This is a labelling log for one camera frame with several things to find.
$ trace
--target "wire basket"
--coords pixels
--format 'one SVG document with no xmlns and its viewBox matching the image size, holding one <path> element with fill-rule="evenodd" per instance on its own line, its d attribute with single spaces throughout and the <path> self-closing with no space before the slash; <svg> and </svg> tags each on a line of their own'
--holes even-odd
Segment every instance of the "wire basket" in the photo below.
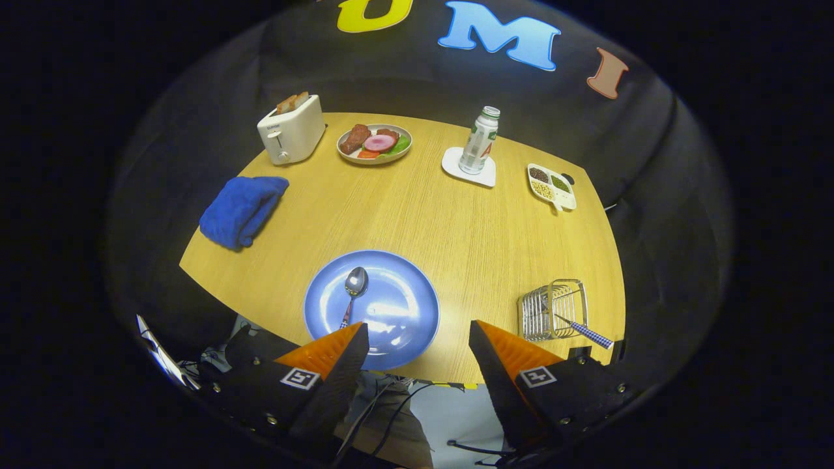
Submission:
<svg viewBox="0 0 834 469">
<path fill-rule="evenodd" d="M 582 282 L 558 279 L 519 298 L 519 335 L 530 341 L 579 335 L 570 322 L 588 327 L 588 300 Z"/>
</svg>

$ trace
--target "blue letter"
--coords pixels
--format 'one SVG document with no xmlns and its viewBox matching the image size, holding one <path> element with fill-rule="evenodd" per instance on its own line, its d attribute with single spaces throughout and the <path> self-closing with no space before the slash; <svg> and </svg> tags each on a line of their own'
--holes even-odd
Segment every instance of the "blue letter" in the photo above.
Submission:
<svg viewBox="0 0 834 469">
<path fill-rule="evenodd" d="M 507 51 L 510 58 L 548 72 L 556 70 L 556 64 L 550 61 L 550 50 L 553 37 L 561 34 L 560 30 L 529 17 L 501 24 L 487 7 L 478 3 L 446 2 L 446 6 L 455 12 L 452 14 L 449 33 L 437 41 L 441 46 L 474 49 L 475 41 L 470 38 L 470 32 L 474 29 L 488 52 L 498 52 L 509 41 L 518 39 L 515 47 Z"/>
</svg>

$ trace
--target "plastic bottle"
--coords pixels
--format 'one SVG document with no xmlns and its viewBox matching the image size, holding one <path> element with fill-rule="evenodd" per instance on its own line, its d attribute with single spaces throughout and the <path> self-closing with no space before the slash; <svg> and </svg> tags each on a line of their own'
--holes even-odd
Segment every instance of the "plastic bottle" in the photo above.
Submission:
<svg viewBox="0 0 834 469">
<path fill-rule="evenodd" d="M 469 140 L 466 141 L 464 153 L 460 156 L 460 170 L 468 174 L 479 174 L 490 156 L 495 137 L 498 136 L 498 117 L 501 111 L 492 106 L 484 106 L 480 116 L 472 126 Z"/>
</svg>

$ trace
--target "steak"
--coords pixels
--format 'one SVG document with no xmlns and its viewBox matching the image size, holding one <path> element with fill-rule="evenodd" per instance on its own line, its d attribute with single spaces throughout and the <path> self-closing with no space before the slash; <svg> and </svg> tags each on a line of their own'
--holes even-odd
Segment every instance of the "steak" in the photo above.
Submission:
<svg viewBox="0 0 834 469">
<path fill-rule="evenodd" d="M 352 154 L 354 151 L 362 148 L 362 144 L 368 137 L 370 137 L 370 130 L 368 130 L 368 126 L 356 124 L 350 130 L 348 139 L 339 145 L 339 149 L 342 150 L 342 153 L 344 154 Z"/>
</svg>

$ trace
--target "beans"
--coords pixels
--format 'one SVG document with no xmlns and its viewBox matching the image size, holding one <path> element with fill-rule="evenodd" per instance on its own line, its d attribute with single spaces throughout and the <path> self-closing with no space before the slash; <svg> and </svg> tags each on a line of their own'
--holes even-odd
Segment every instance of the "beans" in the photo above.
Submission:
<svg viewBox="0 0 834 469">
<path fill-rule="evenodd" d="M 547 182 L 547 174 L 545 174 L 544 171 L 538 168 L 530 168 L 530 177 L 533 179 L 538 179 L 543 183 Z"/>
<path fill-rule="evenodd" d="M 545 199 L 552 200 L 553 199 L 553 191 L 550 190 L 550 186 L 547 184 L 542 184 L 538 181 L 530 181 L 533 184 L 533 190 L 545 197 Z"/>
<path fill-rule="evenodd" d="M 555 177 L 554 175 L 551 175 L 550 180 L 553 181 L 553 185 L 556 186 L 557 189 L 562 189 L 568 194 L 570 193 L 570 189 L 568 189 L 568 186 L 566 186 L 561 179 Z"/>
</svg>

